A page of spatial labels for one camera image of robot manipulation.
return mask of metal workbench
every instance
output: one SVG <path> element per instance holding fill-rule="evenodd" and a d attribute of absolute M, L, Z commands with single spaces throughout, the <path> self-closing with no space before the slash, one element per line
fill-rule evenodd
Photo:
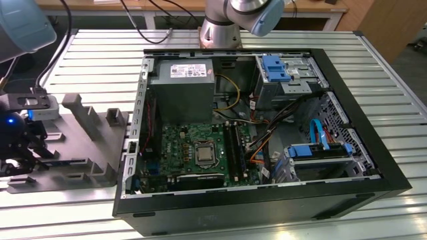
<path fill-rule="evenodd" d="M 144 34 L 160 39 L 164 31 Z M 321 48 L 349 87 L 412 189 L 340 219 L 169 236 L 168 239 L 425 239 L 427 109 L 362 36 L 352 32 L 272 32 L 261 40 L 241 33 L 245 48 Z M 194 30 L 176 30 L 160 45 L 134 30 L 78 30 L 45 86 L 57 101 L 81 93 L 85 105 L 133 110 L 142 49 L 197 48 Z M 0 189 L 5 179 L 0 180 Z M 134 239 L 112 217 L 114 187 L 29 194 L 0 192 L 0 239 Z"/>

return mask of open computer tower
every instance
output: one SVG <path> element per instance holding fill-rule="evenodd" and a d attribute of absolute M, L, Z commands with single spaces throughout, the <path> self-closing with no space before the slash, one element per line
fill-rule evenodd
<path fill-rule="evenodd" d="M 144 51 L 113 204 L 142 236 L 337 218 L 409 188 L 321 49 Z"/>

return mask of cpu socket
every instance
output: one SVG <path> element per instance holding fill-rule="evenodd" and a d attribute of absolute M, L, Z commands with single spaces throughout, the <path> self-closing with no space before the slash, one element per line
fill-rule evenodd
<path fill-rule="evenodd" d="M 194 144 L 194 164 L 202 168 L 209 168 L 216 163 L 214 143 Z"/>

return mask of ram slot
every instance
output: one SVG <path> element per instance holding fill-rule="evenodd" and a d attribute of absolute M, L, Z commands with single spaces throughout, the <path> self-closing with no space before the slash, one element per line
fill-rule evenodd
<path fill-rule="evenodd" d="M 237 126 L 222 124 L 222 135 L 229 180 L 236 182 L 242 179 L 245 169 Z"/>

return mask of blue led light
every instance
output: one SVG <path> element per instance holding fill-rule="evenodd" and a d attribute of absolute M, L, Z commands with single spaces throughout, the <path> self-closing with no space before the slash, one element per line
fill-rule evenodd
<path fill-rule="evenodd" d="M 33 111 L 32 110 L 28 110 L 28 118 L 29 118 L 29 120 L 33 120 Z"/>

